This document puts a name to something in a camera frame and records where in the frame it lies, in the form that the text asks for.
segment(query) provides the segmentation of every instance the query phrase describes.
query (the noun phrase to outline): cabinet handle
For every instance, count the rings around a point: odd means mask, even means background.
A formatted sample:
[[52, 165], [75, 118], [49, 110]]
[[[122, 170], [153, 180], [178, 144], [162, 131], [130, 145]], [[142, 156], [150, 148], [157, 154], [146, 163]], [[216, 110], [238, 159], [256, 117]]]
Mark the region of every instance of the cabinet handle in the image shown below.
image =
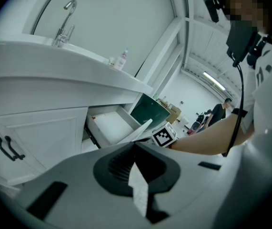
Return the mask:
[[15, 161], [15, 160], [16, 160], [16, 156], [11, 157], [11, 155], [9, 155], [9, 154], [7, 153], [7, 151], [3, 149], [3, 147], [2, 147], [1, 144], [2, 144], [2, 138], [0, 137], [0, 150], [1, 150], [1, 151], [4, 153], [4, 155], [5, 155], [6, 157], [8, 157], [10, 160]]
[[12, 152], [13, 154], [15, 154], [17, 158], [19, 158], [20, 160], [23, 160], [23, 158], [26, 157], [25, 155], [19, 155], [19, 154], [12, 148], [12, 146], [11, 146], [11, 141], [12, 141], [12, 140], [11, 140], [11, 138], [10, 138], [8, 135], [5, 136], [4, 139], [5, 139], [5, 140], [7, 141], [7, 143], [8, 143], [9, 150], [11, 150], [11, 152]]

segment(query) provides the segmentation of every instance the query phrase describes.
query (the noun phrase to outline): ceiling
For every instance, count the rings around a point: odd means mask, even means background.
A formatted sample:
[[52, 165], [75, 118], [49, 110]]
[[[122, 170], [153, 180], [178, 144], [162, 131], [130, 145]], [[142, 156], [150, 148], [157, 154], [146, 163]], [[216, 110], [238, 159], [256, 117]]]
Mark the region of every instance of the ceiling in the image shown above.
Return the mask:
[[[230, 30], [230, 22], [226, 20], [222, 11], [219, 11], [220, 21], [211, 21], [203, 0], [188, 0], [189, 38], [183, 70], [191, 78], [201, 83], [207, 90], [218, 98], [231, 97], [236, 104], [241, 95], [241, 79], [233, 61], [228, 57], [226, 41]], [[246, 60], [240, 63], [243, 75], [248, 72]], [[208, 80], [203, 72], [207, 72], [221, 83], [226, 90], [222, 91], [213, 82]]]

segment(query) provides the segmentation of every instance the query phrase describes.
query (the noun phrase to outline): person in dark clothing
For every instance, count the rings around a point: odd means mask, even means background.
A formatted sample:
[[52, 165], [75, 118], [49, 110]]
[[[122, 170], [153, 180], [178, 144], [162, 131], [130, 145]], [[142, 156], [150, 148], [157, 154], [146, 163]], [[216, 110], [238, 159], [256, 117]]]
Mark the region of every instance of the person in dark clothing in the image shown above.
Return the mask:
[[202, 132], [204, 129], [207, 129], [209, 126], [215, 124], [221, 119], [226, 118], [226, 109], [230, 107], [231, 102], [232, 102], [231, 98], [226, 98], [223, 104], [217, 104], [212, 110], [212, 113], [210, 114], [207, 122], [203, 125], [203, 127], [198, 132]]

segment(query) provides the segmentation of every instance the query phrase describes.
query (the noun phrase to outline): white sink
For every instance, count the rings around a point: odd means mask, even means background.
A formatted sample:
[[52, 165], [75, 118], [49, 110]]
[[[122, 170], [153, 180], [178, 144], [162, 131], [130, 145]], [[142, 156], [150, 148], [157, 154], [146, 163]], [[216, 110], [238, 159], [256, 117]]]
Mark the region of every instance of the white sink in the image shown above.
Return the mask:
[[0, 77], [44, 77], [118, 87], [149, 94], [152, 88], [86, 49], [35, 35], [0, 38]]

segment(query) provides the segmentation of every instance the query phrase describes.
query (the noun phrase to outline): ceiling light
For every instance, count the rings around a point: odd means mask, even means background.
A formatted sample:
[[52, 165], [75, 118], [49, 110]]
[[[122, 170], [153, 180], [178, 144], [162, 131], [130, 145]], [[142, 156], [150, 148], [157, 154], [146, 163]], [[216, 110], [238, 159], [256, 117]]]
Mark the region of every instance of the ceiling light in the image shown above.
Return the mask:
[[216, 85], [218, 85], [219, 88], [221, 88], [223, 91], [226, 90], [218, 81], [216, 81], [212, 76], [210, 76], [208, 73], [204, 72], [203, 75], [207, 78], [209, 78], [211, 81], [213, 81]]

